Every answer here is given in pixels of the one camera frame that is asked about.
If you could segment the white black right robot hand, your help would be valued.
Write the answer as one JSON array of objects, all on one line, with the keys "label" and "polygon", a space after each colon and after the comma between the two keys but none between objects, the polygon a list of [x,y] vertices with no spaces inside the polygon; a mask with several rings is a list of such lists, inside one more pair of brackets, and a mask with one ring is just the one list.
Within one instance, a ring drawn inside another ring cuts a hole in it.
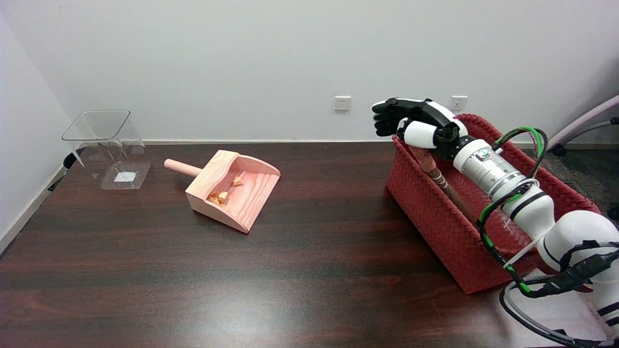
[{"label": "white black right robot hand", "polygon": [[452,160],[473,141],[464,123],[431,99],[389,98],[375,103],[372,112],[377,136],[396,136],[406,145],[426,148],[442,160]]}]

